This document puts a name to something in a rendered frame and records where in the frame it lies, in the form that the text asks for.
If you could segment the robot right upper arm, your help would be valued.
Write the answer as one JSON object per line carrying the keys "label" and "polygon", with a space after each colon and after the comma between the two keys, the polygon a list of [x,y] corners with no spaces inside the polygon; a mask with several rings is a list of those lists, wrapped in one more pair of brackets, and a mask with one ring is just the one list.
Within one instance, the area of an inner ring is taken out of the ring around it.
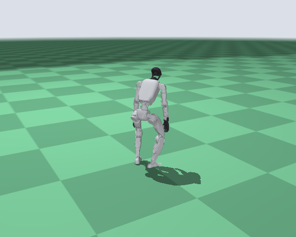
{"label": "robot right upper arm", "polygon": [[167,98],[166,85],[159,83],[158,87],[161,90],[161,98],[162,98],[161,105],[166,106],[167,105],[166,104],[166,98]]}

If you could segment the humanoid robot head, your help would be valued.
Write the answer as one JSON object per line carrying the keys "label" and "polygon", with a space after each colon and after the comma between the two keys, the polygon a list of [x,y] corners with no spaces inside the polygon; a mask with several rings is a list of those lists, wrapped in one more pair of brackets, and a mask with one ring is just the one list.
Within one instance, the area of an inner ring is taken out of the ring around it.
{"label": "humanoid robot head", "polygon": [[[151,72],[152,72],[152,77],[150,79],[159,80],[160,76],[162,75],[161,70],[158,67],[152,68]],[[159,77],[156,78],[153,76],[159,76]]]}

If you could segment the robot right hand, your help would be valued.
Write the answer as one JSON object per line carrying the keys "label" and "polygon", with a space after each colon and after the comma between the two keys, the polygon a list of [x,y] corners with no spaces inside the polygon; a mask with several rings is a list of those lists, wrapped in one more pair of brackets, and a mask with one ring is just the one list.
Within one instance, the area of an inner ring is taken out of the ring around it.
{"label": "robot right hand", "polygon": [[168,132],[169,131],[169,123],[168,123],[169,118],[167,117],[166,120],[164,120],[164,123],[163,123],[164,129],[165,129],[164,132]]}

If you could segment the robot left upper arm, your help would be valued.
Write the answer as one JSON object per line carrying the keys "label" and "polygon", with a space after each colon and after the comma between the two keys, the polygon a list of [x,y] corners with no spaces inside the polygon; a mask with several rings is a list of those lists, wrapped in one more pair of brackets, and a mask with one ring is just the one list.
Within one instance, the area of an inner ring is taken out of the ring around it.
{"label": "robot left upper arm", "polygon": [[143,81],[138,81],[137,82],[137,88],[136,88],[135,98],[134,98],[134,101],[136,101],[136,102],[140,102],[139,101],[139,97],[138,97],[138,93],[139,93],[139,90],[140,90],[140,87],[141,87],[142,82]]}

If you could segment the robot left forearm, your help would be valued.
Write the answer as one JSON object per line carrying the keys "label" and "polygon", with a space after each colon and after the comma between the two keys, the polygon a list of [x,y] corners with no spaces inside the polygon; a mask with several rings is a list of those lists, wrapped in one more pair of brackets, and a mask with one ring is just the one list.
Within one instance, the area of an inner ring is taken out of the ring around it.
{"label": "robot left forearm", "polygon": [[134,101],[134,109],[133,109],[133,111],[137,111],[137,109],[139,109],[139,103]]}

